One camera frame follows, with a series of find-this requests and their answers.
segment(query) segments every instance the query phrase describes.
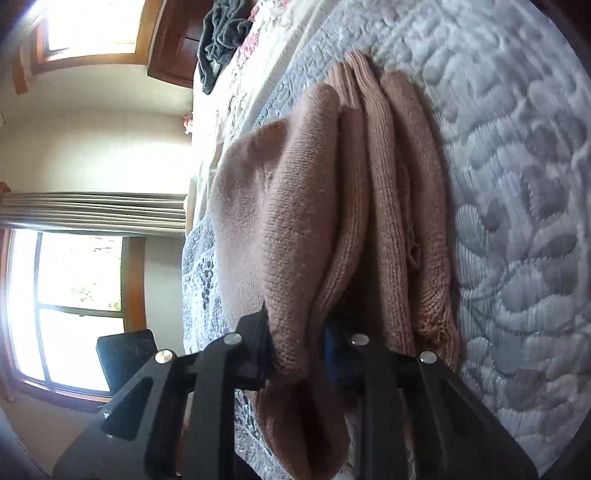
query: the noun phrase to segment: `wooden furniture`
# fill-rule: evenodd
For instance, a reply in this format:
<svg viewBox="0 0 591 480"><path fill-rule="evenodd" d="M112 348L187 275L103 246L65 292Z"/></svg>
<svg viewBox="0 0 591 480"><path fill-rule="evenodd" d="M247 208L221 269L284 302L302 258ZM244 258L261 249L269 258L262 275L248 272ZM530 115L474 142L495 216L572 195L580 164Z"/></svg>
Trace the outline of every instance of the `wooden furniture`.
<svg viewBox="0 0 591 480"><path fill-rule="evenodd" d="M203 18L213 0L167 0L156 33L148 75L193 88Z"/></svg>

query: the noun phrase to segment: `quilted pattern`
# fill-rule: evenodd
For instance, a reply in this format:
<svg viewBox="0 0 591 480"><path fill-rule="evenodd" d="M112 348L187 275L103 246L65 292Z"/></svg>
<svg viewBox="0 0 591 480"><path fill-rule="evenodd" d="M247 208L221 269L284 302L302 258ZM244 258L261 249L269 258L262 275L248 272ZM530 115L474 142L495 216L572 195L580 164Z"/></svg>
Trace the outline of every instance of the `quilted pattern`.
<svg viewBox="0 0 591 480"><path fill-rule="evenodd" d="M256 124L352 48L405 71L447 160L464 382L540 472L591 406L590 81L527 0L342 2Z"/></svg>

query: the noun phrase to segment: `bed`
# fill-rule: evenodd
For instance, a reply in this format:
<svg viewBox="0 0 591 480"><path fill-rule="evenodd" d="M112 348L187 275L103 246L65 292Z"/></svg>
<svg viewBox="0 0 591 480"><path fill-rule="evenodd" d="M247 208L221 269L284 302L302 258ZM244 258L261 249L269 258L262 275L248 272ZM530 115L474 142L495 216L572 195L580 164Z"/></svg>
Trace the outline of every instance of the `bed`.
<svg viewBox="0 0 591 480"><path fill-rule="evenodd" d="M206 210L225 149L357 48L404 71L432 112L453 205L460 376L545 472L591 407L591 81L573 51L584 42L529 0L260 0L251 18L213 93L195 83L187 353L228 331ZM235 426L261 478L289 478L240 392Z"/></svg>

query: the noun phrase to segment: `pink knit sweater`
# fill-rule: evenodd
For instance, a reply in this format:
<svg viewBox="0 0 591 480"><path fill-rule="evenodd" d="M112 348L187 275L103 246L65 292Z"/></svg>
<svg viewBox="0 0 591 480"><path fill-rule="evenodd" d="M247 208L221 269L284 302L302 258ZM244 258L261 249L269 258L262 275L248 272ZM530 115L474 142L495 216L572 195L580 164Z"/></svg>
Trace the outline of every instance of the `pink knit sweater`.
<svg viewBox="0 0 591 480"><path fill-rule="evenodd" d="M399 73L356 52L287 118L230 147L210 198L224 314L264 301L275 374L255 406L296 478L334 477L349 436L319 339L329 313L394 351L429 348L452 368L446 196L433 136Z"/></svg>

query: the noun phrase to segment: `window frame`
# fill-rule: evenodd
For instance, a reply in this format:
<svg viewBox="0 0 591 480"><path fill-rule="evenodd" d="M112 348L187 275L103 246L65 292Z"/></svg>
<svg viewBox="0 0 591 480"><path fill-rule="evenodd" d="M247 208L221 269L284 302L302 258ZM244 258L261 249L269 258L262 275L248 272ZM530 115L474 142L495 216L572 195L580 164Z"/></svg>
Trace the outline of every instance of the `window frame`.
<svg viewBox="0 0 591 480"><path fill-rule="evenodd" d="M19 372L12 354L10 344L7 299L8 299L8 274L11 252L12 230L0 230L0 396L6 397L10 390L19 391L48 403L94 413L97 409L111 400L104 392L73 388L56 382L46 384L32 379ZM39 256L41 235L37 238L36 257ZM121 252L121 312L100 311L103 316L123 318L126 332L135 332L146 328L145 303L144 303L144 261L145 261L145 237L125 236ZM35 262L35 279L38 276L38 259ZM70 307L54 307L37 303L35 309L35 324L37 327L37 341L40 346L43 341L39 338L38 309L49 307L54 310L78 313L95 314L98 310L80 309ZM46 379L50 378L45 361L45 355L40 349L41 364Z"/></svg>
<svg viewBox="0 0 591 480"><path fill-rule="evenodd" d="M48 51L47 22L45 16L31 33L31 73L38 75L57 69L98 64L147 65L150 57L152 38L164 0L145 0L139 20L138 36L134 53L106 53L81 57L61 58L62 50Z"/></svg>

